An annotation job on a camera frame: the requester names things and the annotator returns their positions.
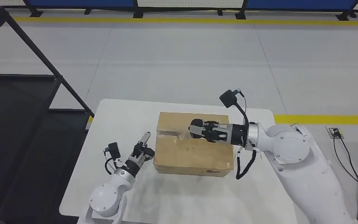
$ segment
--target cardboard box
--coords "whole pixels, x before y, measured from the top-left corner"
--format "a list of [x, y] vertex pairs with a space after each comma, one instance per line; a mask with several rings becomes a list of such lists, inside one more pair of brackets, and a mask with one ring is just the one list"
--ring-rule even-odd
[[154, 165], [161, 174], [225, 176], [234, 167], [233, 147], [190, 137], [193, 119], [228, 124], [227, 115], [161, 112], [157, 126]]

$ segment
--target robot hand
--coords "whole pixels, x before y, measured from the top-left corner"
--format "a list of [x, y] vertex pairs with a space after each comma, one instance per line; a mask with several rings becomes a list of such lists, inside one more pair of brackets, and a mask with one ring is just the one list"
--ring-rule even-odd
[[132, 154], [125, 164], [114, 171], [108, 183], [102, 184], [92, 192], [88, 205], [81, 214], [77, 223], [94, 224], [92, 213], [95, 211], [102, 217], [113, 217], [113, 224], [122, 222], [127, 205], [127, 198], [123, 195], [130, 190], [135, 182], [135, 176], [144, 162], [154, 157], [154, 151], [148, 148], [147, 141], [150, 132], [146, 132], [134, 146]]
[[[240, 110], [237, 93], [228, 90], [220, 99], [227, 108], [235, 105]], [[249, 123], [242, 109], [240, 112], [245, 117], [245, 125], [194, 119], [189, 125], [190, 134], [193, 138], [242, 146], [252, 151], [252, 159], [242, 174], [239, 174], [238, 153], [237, 179], [248, 171], [256, 151], [264, 152], [287, 194], [311, 223], [358, 223], [347, 210], [344, 190], [329, 162], [306, 128], [294, 124], [274, 125], [264, 130], [260, 123]]]

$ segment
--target black cable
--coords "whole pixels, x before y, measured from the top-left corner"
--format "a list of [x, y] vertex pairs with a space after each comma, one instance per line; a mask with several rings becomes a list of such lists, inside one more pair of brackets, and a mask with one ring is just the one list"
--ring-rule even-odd
[[244, 126], [245, 126], [245, 133], [244, 133], [244, 139], [243, 139], [243, 144], [242, 144], [242, 147], [245, 147], [246, 146], [246, 139], [247, 139], [247, 132], [248, 132], [248, 118], [246, 116], [246, 113], [245, 111], [241, 108], [241, 106], [236, 102], [235, 103], [235, 106], [236, 108], [240, 111], [240, 113], [244, 116], [244, 119], [245, 119], [245, 123], [244, 123]]
[[[335, 140], [336, 140], [336, 137], [334, 136], [334, 137], [333, 137], [333, 147], [335, 148], [335, 153], [336, 153], [336, 156], [337, 156], [338, 161], [340, 162], [340, 164], [341, 164], [341, 166], [343, 167], [343, 169], [344, 169], [356, 182], [358, 182], [358, 178], [355, 179], [355, 178], [353, 177], [353, 175], [352, 175], [350, 172], [348, 172], [348, 170], [346, 169], [346, 167], [343, 165], [343, 163], [341, 162], [340, 158], [338, 157], [337, 150], [336, 150], [336, 141], [335, 141]], [[343, 140], [342, 140], [342, 143], [343, 143], [343, 145], [345, 146], [345, 148], [346, 148], [346, 150], [347, 150], [347, 152], [348, 152], [348, 157], [349, 157], [349, 160], [350, 160], [350, 164], [351, 164], [351, 166], [352, 166], [352, 169], [353, 169], [354, 173], [357, 175], [355, 169], [353, 168], [353, 164], [352, 164], [352, 161], [351, 161], [351, 155], [350, 155], [350, 153], [349, 153], [349, 151], [348, 151], [346, 145], [344, 144]]]
[[112, 173], [108, 170], [107, 165], [108, 165], [108, 162], [111, 161], [111, 160], [112, 160], [112, 157], [109, 158], [108, 160], [106, 160], [106, 162], [105, 162], [105, 169], [106, 169], [106, 171], [107, 171], [107, 173], [108, 173], [109, 175], [112, 175]]
[[250, 162], [247, 164], [247, 166], [245, 167], [244, 171], [242, 171], [242, 173], [240, 174], [240, 169], [241, 169], [240, 156], [237, 157], [237, 173], [236, 173], [236, 179], [237, 180], [242, 178], [248, 172], [248, 170], [250, 169], [251, 165], [255, 161], [255, 158], [256, 158], [256, 150], [253, 150]]
[[340, 138], [340, 140], [342, 141], [343, 146], [345, 147], [345, 149], [346, 149], [346, 151], [347, 151], [348, 158], [349, 158], [349, 164], [351, 165], [352, 170], [353, 170], [353, 172], [354, 172], [354, 174], [356, 175], [356, 178], [357, 178], [357, 180], [358, 180], [358, 175], [357, 175], [357, 172], [356, 172], [356, 170], [355, 170], [355, 169], [354, 169], [354, 167], [353, 167], [353, 163], [352, 163], [352, 159], [351, 159], [351, 154], [349, 153], [348, 148], [347, 148], [347, 146], [346, 146], [345, 142], [343, 141], [342, 137], [341, 137], [341, 136], [339, 136], [339, 138]]

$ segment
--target power cord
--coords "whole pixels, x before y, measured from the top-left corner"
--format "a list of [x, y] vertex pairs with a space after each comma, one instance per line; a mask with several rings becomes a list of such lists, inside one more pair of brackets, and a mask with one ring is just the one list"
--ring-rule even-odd
[[111, 157], [111, 158], [109, 158], [109, 159], [107, 159], [107, 160], [106, 160], [106, 162], [105, 162], [105, 169], [106, 169], [106, 171], [107, 171], [107, 173], [108, 173], [109, 175], [112, 175], [112, 173], [108, 170], [107, 165], [108, 165], [109, 161], [111, 161], [111, 160], [113, 160], [113, 158], [112, 158], [112, 157]]
[[[240, 94], [244, 100], [245, 100], [245, 111], [241, 108], [241, 106], [237, 103], [237, 98], [236, 98], [236, 94]], [[240, 113], [243, 115], [244, 117], [244, 122], [243, 125], [245, 126], [244, 130], [245, 130], [245, 134], [244, 137], [242, 139], [242, 147], [245, 147], [247, 144], [247, 132], [248, 132], [248, 128], [249, 128], [249, 121], [246, 115], [246, 99], [244, 94], [241, 92], [241, 89], [238, 88], [234, 91], [231, 90], [227, 90], [225, 93], [223, 93], [220, 96], [220, 100], [221, 102], [224, 104], [224, 106], [226, 108], [231, 107], [232, 105], [235, 105], [236, 108], [240, 111]], [[252, 158], [249, 161], [249, 163], [246, 165], [245, 169], [243, 170], [243, 172], [240, 174], [240, 169], [241, 169], [241, 163], [240, 163], [240, 150], [237, 153], [237, 174], [236, 174], [236, 179], [239, 180], [240, 178], [242, 178], [250, 169], [251, 165], [253, 164], [253, 162], [255, 161], [256, 158], [256, 150], [252, 151]]]
[[[335, 153], [336, 153], [337, 159], [338, 159], [338, 161], [340, 162], [340, 164], [341, 164], [341, 166], [343, 167], [343, 169], [344, 169], [356, 182], [358, 182], [358, 175], [357, 175], [356, 170], [355, 170], [354, 167], [353, 167], [353, 163], [352, 163], [352, 159], [351, 159], [351, 154], [349, 153], [349, 151], [348, 151], [348, 149], [347, 149], [347, 147], [346, 147], [346, 144], [345, 144], [345, 142], [344, 142], [343, 139], [342, 139], [341, 133], [340, 133], [340, 131], [339, 131], [337, 128], [335, 128], [333, 131], [334, 131], [334, 133], [333, 133], [333, 147], [335, 148]], [[342, 141], [343, 146], [344, 146], [344, 148], [345, 148], [346, 151], [347, 151], [349, 163], [350, 163], [350, 165], [351, 165], [351, 168], [352, 168], [352, 170], [353, 170], [353, 172], [354, 172], [356, 178], [354, 178], [354, 176], [346, 169], [346, 167], [343, 165], [343, 163], [341, 162], [340, 158], [338, 157], [338, 153], [337, 153], [337, 150], [336, 150], [336, 137], [338, 137], [338, 138]]]

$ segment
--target blue wall panel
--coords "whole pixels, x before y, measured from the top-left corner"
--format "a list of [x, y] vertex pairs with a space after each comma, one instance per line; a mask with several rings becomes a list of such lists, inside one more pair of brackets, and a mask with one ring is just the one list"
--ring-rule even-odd
[[34, 6], [69, 6], [69, 7], [132, 7], [132, 0], [30, 0]]
[[282, 8], [298, 10], [343, 10], [354, 0], [248, 0], [248, 8]]

